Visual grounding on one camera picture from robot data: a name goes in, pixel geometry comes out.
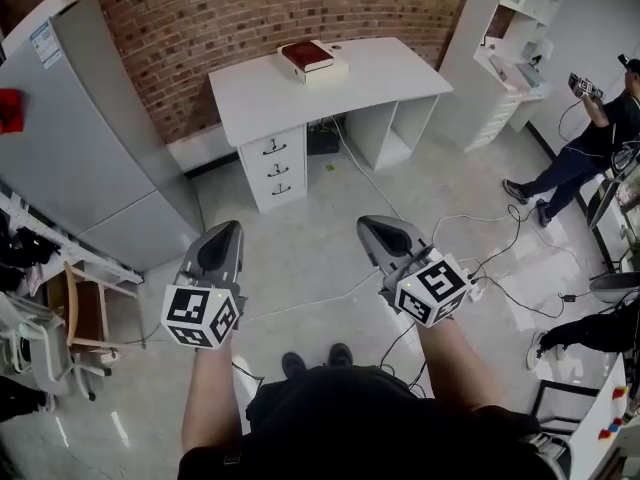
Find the black pants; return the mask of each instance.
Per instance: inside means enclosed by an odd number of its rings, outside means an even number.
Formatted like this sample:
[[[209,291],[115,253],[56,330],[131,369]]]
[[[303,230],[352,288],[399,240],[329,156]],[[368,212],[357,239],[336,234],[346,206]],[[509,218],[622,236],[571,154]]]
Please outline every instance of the black pants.
[[[545,209],[550,219],[573,200],[582,185],[606,170],[606,167],[602,167],[602,159],[589,157],[578,151],[585,151],[580,138],[562,148],[549,168],[535,181],[521,186],[522,192],[527,197],[556,189],[549,201],[549,206]]]
[[[0,377],[0,423],[14,416],[29,414],[47,402],[42,391],[24,387],[6,377]]]
[[[579,343],[601,352],[626,352],[636,339],[639,310],[636,304],[609,315],[591,315],[551,329],[540,340],[543,351],[557,345],[565,348]]]

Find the white table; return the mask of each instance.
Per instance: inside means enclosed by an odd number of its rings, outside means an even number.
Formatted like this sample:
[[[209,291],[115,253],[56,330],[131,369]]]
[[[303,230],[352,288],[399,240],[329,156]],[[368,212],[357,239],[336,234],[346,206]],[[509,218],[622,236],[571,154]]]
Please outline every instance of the white table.
[[[393,37],[333,43],[347,78],[305,85],[275,55],[209,74],[222,125],[260,211],[307,193],[307,123],[346,113],[347,133],[373,169],[411,156],[442,93],[453,90]]]
[[[614,418],[621,418],[624,414],[628,397],[625,395],[613,400],[612,395],[616,387],[626,384],[622,354],[619,354],[595,402],[569,438],[573,449],[570,480],[590,478],[609,451],[614,439],[598,439],[598,434],[602,429],[608,428]]]

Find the refrigerator label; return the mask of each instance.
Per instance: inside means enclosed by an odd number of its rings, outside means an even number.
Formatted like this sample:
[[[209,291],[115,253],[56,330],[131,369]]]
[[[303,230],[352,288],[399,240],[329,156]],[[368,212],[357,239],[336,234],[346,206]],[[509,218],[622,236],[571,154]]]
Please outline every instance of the refrigerator label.
[[[40,62],[42,62],[44,69],[49,69],[62,57],[60,46],[58,46],[58,41],[56,41],[56,37],[51,31],[49,22],[40,26],[29,38],[40,57]]]

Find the red book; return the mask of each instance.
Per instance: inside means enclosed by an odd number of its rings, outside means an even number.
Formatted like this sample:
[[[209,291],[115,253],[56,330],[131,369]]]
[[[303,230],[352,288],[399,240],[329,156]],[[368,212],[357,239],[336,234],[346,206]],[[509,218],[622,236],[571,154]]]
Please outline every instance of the red book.
[[[290,44],[282,48],[282,55],[304,73],[333,64],[333,57],[311,41]]]

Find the brick wall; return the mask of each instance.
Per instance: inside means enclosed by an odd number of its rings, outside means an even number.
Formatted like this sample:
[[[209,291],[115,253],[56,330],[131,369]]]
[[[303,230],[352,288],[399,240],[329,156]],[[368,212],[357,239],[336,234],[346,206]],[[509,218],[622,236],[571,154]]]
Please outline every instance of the brick wall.
[[[42,0],[0,0],[11,30]],[[396,36],[437,66],[464,0],[100,0],[166,142],[220,121],[206,74],[298,39]]]

